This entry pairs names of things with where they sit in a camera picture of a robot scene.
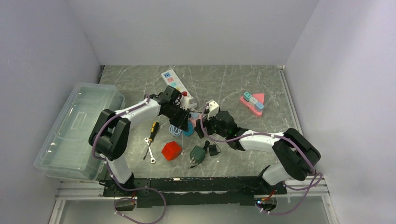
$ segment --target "green power adapter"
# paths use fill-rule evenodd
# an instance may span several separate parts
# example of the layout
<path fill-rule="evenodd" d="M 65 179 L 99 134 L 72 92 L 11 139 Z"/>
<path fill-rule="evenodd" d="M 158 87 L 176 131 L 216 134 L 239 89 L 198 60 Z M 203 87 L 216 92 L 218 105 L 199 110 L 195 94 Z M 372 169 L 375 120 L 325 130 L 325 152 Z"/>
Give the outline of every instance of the green power adapter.
<path fill-rule="evenodd" d="M 198 163 L 198 164 L 202 163 L 202 161 L 205 158 L 205 154 L 206 151 L 203 148 L 199 146 L 195 146 L 190 153 L 190 159 L 191 159 L 190 162 Z"/>

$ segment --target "white power strip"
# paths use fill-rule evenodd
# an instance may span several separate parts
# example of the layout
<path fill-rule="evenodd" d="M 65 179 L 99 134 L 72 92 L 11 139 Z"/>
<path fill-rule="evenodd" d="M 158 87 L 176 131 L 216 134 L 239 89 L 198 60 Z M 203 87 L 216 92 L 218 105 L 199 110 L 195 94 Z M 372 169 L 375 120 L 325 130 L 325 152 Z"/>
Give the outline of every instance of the white power strip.
<path fill-rule="evenodd" d="M 182 108 L 191 109 L 191 108 L 197 107 L 194 97 L 191 96 L 190 92 L 188 92 L 188 90 L 183 85 L 182 81 L 180 81 L 179 77 L 177 77 L 177 75 L 173 69 L 168 70 L 164 73 L 161 73 L 161 77 L 167 85 L 174 87 L 175 89 L 179 90 L 180 92 L 187 93 L 188 99 L 182 100 L 182 102 L 184 102 L 182 104 Z"/>
<path fill-rule="evenodd" d="M 180 92 L 187 92 L 187 96 L 191 96 L 186 87 L 183 85 L 182 81 L 180 81 L 179 77 L 177 77 L 175 71 L 173 69 L 168 70 L 161 74 L 162 79 L 165 81 L 167 85 L 174 87 Z"/>

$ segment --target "white panel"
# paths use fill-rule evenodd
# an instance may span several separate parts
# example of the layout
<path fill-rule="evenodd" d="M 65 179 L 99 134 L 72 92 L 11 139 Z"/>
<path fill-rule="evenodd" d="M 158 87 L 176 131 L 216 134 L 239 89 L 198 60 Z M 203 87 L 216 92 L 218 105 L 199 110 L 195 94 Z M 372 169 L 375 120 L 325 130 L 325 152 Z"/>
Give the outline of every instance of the white panel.
<path fill-rule="evenodd" d="M 292 209 L 301 197 L 278 197 L 274 212 Z M 143 223 L 155 221 L 162 214 L 163 206 L 137 208 L 124 214 Z M 67 201 L 60 224 L 131 224 L 114 215 L 113 201 Z M 259 213 L 252 206 L 238 204 L 204 204 L 168 206 L 159 224 L 329 224 L 321 196 L 309 196 L 301 206 L 286 216 L 269 216 Z"/>
<path fill-rule="evenodd" d="M 286 63 L 318 0 L 68 0 L 102 64 Z"/>
<path fill-rule="evenodd" d="M 99 72 L 66 1 L 0 1 L 0 223 L 49 222 L 59 180 L 33 162 L 74 85 Z"/>
<path fill-rule="evenodd" d="M 395 223 L 396 4 L 320 1 L 286 63 L 340 223 Z"/>

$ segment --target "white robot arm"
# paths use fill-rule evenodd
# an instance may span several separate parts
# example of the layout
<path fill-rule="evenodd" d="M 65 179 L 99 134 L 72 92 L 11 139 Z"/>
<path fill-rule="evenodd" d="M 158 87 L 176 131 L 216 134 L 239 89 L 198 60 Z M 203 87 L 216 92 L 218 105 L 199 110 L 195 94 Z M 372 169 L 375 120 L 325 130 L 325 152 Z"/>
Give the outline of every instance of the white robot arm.
<path fill-rule="evenodd" d="M 159 115 L 165 115 L 170 119 L 170 124 L 187 130 L 190 110 L 181 107 L 181 99 L 181 93 L 168 86 L 163 93 L 151 95 L 132 107 L 114 112 L 104 110 L 99 116 L 89 143 L 93 145 L 95 139 L 98 138 L 95 151 L 106 159 L 113 172 L 112 178 L 116 178 L 123 187 L 127 189 L 134 187 L 134 175 L 129 169 L 124 155 L 129 130 L 146 119 Z M 292 150 L 292 146 L 280 139 L 279 136 L 291 139 L 300 149 L 303 149 L 305 156 L 313 166 L 320 159 L 319 152 L 295 129 L 289 128 L 286 132 L 269 134 L 269 136 L 259 135 L 256 134 L 257 132 L 238 127 L 227 111 L 219 111 L 217 107 L 214 111 L 208 108 L 206 114 L 202 119 L 206 135 L 214 133 L 221 135 L 233 149 L 259 150 L 277 155 L 281 163 L 268 166 L 259 174 L 262 176 L 262 185 L 265 188 L 271 188 L 271 186 L 291 177 L 304 180 L 311 170 L 301 155 Z M 116 118 L 98 136 L 102 126 L 114 116 Z M 200 138 L 203 138 L 205 135 L 200 122 L 200 119 L 197 120 L 195 131 Z"/>

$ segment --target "clear plastic box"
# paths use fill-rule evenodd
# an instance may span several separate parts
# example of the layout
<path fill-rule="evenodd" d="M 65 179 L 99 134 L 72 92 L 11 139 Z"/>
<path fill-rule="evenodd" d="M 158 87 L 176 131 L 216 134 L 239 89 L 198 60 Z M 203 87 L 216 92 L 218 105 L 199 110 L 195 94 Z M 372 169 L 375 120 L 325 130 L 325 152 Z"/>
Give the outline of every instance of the clear plastic box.
<path fill-rule="evenodd" d="M 47 176 L 91 181 L 103 163 L 91 155 L 88 138 L 102 110 L 119 110 L 124 96 L 113 85 L 78 83 L 49 132 L 34 166 Z"/>

